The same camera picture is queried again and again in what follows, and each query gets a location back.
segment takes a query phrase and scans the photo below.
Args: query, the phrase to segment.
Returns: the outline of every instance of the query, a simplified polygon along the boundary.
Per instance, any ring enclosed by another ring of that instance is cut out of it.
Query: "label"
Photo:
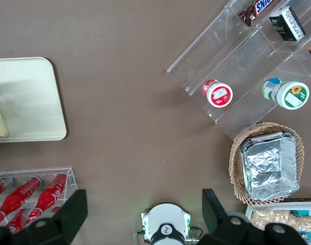
[[[298,234],[303,238],[306,242],[311,242],[311,232],[298,231]]]
[[[262,87],[262,94],[264,98],[274,100],[274,97],[272,96],[272,91],[280,83],[281,83],[280,79],[270,78]]]
[[[304,87],[297,85],[292,87],[284,96],[284,101],[288,107],[299,107],[305,101],[307,91]]]
[[[273,0],[259,0],[255,6],[256,16],[258,16]]]
[[[30,222],[29,217],[24,213],[25,209],[21,209],[14,218],[6,225],[9,228],[11,234],[15,234],[23,230]]]
[[[164,225],[161,228],[161,233],[164,235],[170,235],[172,233],[172,228],[169,225]]]
[[[231,98],[231,92],[224,86],[215,88],[211,93],[211,101],[218,106],[226,105]]]
[[[309,210],[292,210],[291,213],[297,217],[308,216]]]
[[[296,39],[297,40],[301,39],[305,35],[305,31],[302,25],[300,24],[297,16],[295,15],[295,12],[290,7],[289,7],[289,11],[286,12],[286,18],[289,21],[289,25]]]
[[[206,81],[202,86],[202,94],[206,97],[206,92],[208,91],[208,88],[211,87],[213,84],[218,83],[217,80],[210,79]]]

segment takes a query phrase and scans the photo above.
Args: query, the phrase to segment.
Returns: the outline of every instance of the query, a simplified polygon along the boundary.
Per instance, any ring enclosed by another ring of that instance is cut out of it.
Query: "coca-cola bottle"
[[[42,181],[39,177],[31,176],[23,185],[19,186],[9,194],[0,208],[0,222],[3,221],[8,214],[19,209],[36,191],[36,189],[38,189],[41,183]]]
[[[14,179],[10,175],[0,175],[0,194],[3,193],[7,188],[12,187]]]
[[[21,208],[17,214],[8,222],[6,227],[9,228],[11,234],[15,234],[23,230],[30,222],[29,212],[32,208]]]
[[[61,193],[64,191],[67,175],[65,173],[58,174],[55,179],[41,193],[38,203],[35,208],[29,213],[30,220],[34,220],[42,213],[50,208]]]
[[[49,210],[44,211],[43,214],[38,218],[51,218],[54,216],[55,213],[58,212],[58,210],[61,207],[62,207],[61,205],[54,206],[53,208],[50,208],[50,211]]]

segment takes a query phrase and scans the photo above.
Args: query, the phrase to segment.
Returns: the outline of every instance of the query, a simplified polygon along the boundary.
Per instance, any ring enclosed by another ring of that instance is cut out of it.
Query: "cable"
[[[143,231],[139,231],[139,232],[137,232],[137,233],[134,234],[133,239],[134,239],[135,245],[138,245],[138,244],[137,244],[137,240],[136,240],[137,235],[144,235],[144,234],[145,234],[145,231],[144,231],[144,230],[143,230]]]
[[[189,236],[185,239],[185,243],[190,245],[197,245],[199,242],[200,240],[197,239],[196,237]]]
[[[191,231],[201,231],[200,235],[198,236],[198,238],[201,238],[201,236],[203,235],[203,230],[202,228],[199,228],[197,226],[190,226],[190,230]]]

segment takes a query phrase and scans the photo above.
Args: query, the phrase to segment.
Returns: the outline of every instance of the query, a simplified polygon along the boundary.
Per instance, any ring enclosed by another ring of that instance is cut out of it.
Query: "white tray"
[[[271,210],[309,210],[311,215],[311,202],[284,202],[284,203],[272,203],[263,206],[248,206],[245,216],[251,220],[254,209],[266,208]]]
[[[0,142],[61,140],[66,126],[54,69],[42,57],[0,59]]]

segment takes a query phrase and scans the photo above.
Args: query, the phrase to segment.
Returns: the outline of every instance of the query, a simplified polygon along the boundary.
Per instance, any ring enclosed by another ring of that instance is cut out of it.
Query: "snickers bar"
[[[258,15],[272,2],[273,0],[256,0],[249,8],[240,13],[239,16],[249,27]]]

